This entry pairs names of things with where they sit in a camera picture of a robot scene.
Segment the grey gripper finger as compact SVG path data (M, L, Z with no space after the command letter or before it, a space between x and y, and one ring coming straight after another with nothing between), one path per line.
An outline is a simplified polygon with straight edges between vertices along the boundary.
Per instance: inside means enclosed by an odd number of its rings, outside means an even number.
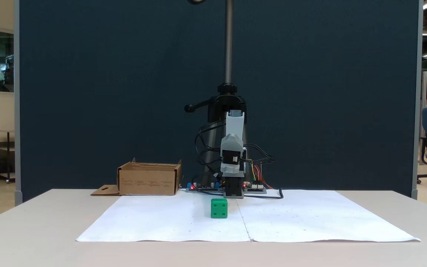
M245 172L240 166L222 166L221 172L223 177L244 177Z

